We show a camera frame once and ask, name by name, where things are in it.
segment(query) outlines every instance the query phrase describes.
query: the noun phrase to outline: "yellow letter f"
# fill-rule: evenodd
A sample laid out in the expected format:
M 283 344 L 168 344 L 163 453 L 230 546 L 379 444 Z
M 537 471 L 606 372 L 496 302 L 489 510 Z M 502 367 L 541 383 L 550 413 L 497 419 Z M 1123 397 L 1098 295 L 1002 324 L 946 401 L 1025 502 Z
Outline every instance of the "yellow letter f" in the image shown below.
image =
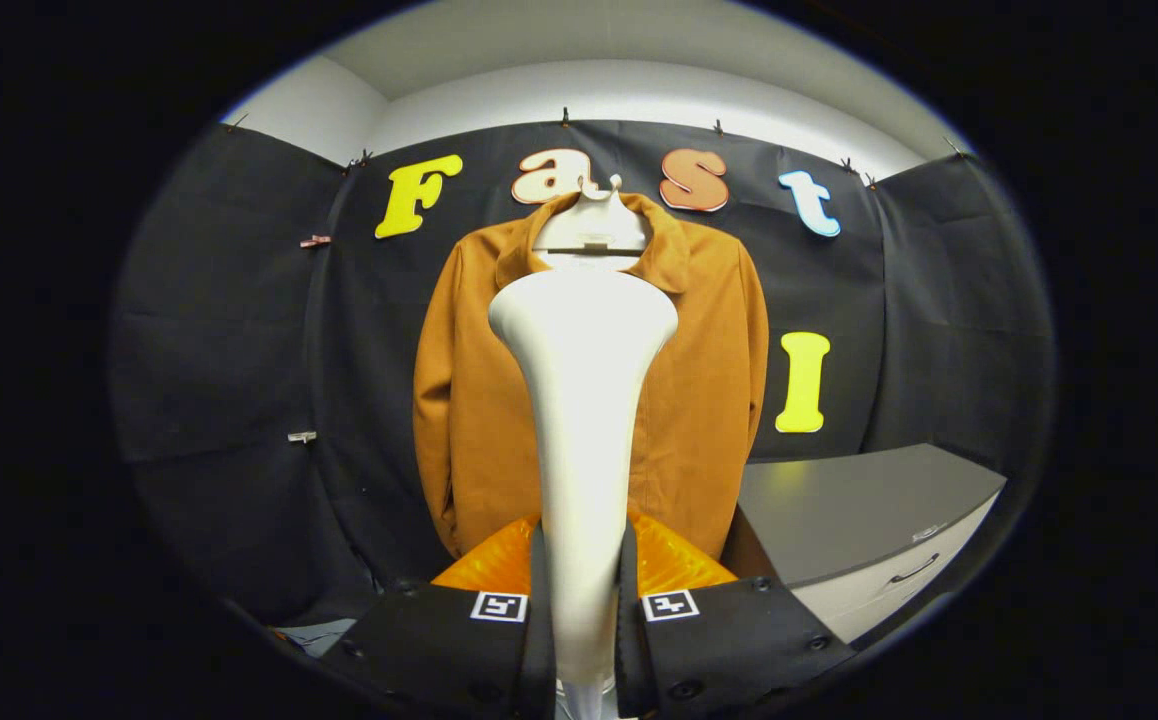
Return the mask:
M 374 228 L 374 237 L 390 237 L 419 229 L 423 218 L 415 214 L 415 200 L 422 203 L 424 210 L 432 210 L 437 197 L 441 196 L 441 176 L 457 176 L 463 169 L 464 160 L 460 155 L 446 155 L 393 170 L 388 176 L 393 182 L 388 210 L 384 211 L 383 222 Z

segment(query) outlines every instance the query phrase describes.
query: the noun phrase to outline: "letter cutout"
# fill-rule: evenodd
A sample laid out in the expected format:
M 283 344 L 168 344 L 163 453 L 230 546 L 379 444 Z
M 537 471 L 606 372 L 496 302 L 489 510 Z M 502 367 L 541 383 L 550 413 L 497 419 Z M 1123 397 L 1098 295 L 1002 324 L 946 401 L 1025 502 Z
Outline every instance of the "letter cutout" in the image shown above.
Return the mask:
M 681 147 L 664 156 L 660 197 L 669 208 L 703 210 L 716 213 L 730 200 L 730 188 L 720 176 L 726 161 L 716 152 L 689 150 Z
M 542 205 L 566 192 L 578 192 L 579 176 L 592 182 L 592 159 L 587 152 L 565 147 L 527 155 L 518 168 L 528 172 L 512 183 L 512 199 L 527 205 Z
M 388 210 L 384 210 L 383 222 L 374 228 L 374 237 L 391 237 L 395 234 L 419 229 L 423 218 L 415 214 L 415 201 L 422 203 L 424 210 L 432 210 L 432 206 L 437 205 L 437 197 L 441 196 L 441 176 L 457 176 L 463 169 L 464 160 L 460 155 L 446 155 L 401 167 L 388 174 L 388 179 L 393 182 L 393 191 L 388 194 Z M 430 174 L 432 177 L 424 179 L 424 176 Z
M 823 427 L 818 411 L 818 391 L 823 357 L 831 345 L 819 333 L 787 333 L 779 340 L 787 352 L 787 401 L 775 418 L 780 433 L 813 433 Z
M 793 203 L 797 204 L 797 214 L 802 218 L 806 227 L 811 228 L 823 237 L 835 237 L 841 233 L 841 223 L 823 214 L 822 200 L 829 200 L 829 192 L 822 184 L 815 184 L 815 178 L 806 170 L 797 172 L 784 172 L 779 176 L 779 184 L 793 191 Z

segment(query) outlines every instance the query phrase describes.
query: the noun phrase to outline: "ceiling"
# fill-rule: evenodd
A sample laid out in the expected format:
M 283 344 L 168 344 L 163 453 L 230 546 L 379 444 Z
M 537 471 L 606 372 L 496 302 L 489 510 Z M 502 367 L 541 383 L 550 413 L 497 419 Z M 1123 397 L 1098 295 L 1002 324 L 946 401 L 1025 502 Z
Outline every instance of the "ceiling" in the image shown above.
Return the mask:
M 323 56 L 389 101 L 461 78 L 559 60 L 648 60 L 797 91 L 925 157 L 966 140 L 877 69 L 800 29 L 723 0 L 435 0 L 343 38 Z

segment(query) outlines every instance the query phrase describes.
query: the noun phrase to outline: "orange translucent part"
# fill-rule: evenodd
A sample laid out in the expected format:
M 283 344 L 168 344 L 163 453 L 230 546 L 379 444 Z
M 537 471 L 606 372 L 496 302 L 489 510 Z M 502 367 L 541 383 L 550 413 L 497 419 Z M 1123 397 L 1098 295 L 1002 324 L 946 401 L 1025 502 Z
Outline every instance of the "orange translucent part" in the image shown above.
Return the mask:
M 630 510 L 628 517 L 637 534 L 638 597 L 739 579 L 644 512 Z M 530 536 L 537 524 L 538 514 L 534 514 L 498 530 L 437 575 L 432 583 L 466 592 L 530 594 Z

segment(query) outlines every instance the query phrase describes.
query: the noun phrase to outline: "white drawer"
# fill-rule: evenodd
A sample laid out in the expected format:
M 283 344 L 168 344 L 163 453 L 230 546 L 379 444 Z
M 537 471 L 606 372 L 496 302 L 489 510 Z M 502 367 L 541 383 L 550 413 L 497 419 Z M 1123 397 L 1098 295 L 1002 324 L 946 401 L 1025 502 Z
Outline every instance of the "white drawer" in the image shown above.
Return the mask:
M 791 588 L 791 592 L 834 634 L 851 642 L 889 618 L 948 565 L 979 529 L 996 497 L 990 497 L 957 524 L 904 552 L 821 583 Z

